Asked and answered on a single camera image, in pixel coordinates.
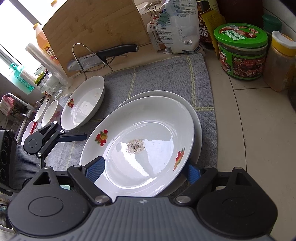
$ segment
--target countertop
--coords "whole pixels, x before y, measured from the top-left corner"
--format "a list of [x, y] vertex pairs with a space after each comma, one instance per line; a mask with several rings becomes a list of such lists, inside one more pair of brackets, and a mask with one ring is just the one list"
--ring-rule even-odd
[[[231, 171], [235, 166], [247, 170], [278, 208], [271, 235], [276, 240], [291, 240], [296, 223], [296, 113], [287, 92], [273, 91], [263, 78], [231, 78], [222, 70], [215, 53], [205, 52], [217, 121], [218, 170]], [[127, 55], [110, 64], [114, 71], [172, 57], [156, 52], [151, 44]], [[87, 76], [109, 72], [103, 68]], [[83, 74], [76, 76], [64, 94], [73, 92], [84, 80]]]

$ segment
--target gray placemat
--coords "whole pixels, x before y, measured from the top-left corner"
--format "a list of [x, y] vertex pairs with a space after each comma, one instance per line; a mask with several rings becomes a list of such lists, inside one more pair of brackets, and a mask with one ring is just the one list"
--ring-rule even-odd
[[[88, 136], [97, 125], [126, 99], [142, 92], [165, 90], [185, 98], [197, 111], [202, 126], [200, 167], [217, 165], [216, 118], [209, 75], [201, 54], [177, 56], [150, 64], [135, 66], [104, 76], [105, 97], [94, 117], [72, 133]], [[70, 95], [62, 96], [64, 106]], [[86, 141], [58, 143], [46, 159], [54, 170], [66, 170], [79, 164]]]

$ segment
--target wooden cutting board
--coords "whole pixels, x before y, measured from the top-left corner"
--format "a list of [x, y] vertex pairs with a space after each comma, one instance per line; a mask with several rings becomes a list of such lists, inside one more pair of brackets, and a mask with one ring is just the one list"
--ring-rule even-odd
[[[68, 0], [43, 26], [45, 36], [67, 76], [74, 59], [72, 47], [82, 43], [94, 52], [120, 44], [143, 45], [150, 42], [146, 26], [133, 0]], [[90, 52], [74, 47], [76, 56]]]

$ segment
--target black knife handle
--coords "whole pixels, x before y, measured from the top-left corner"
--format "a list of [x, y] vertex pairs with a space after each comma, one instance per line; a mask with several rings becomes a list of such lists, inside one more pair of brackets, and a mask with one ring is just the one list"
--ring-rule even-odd
[[138, 46], [136, 44], [122, 44], [109, 49], [104, 49], [96, 52], [100, 58], [119, 56], [129, 52], [137, 52]]

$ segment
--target kitchen knife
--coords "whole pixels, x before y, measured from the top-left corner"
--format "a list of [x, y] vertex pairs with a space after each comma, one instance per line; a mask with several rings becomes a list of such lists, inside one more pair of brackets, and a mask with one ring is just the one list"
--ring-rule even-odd
[[[122, 44], [116, 47], [112, 47], [109, 49], [101, 50], [96, 52], [96, 55], [99, 56], [104, 62], [107, 62], [106, 57], [114, 57], [119, 56], [129, 52], [137, 52], [138, 46], [136, 44]], [[84, 70], [95, 67], [99, 64], [102, 64], [102, 61], [94, 54], [89, 54], [83, 57], [78, 58], [81, 66]], [[78, 71], [81, 70], [77, 61], [71, 60], [67, 66], [68, 71]]]

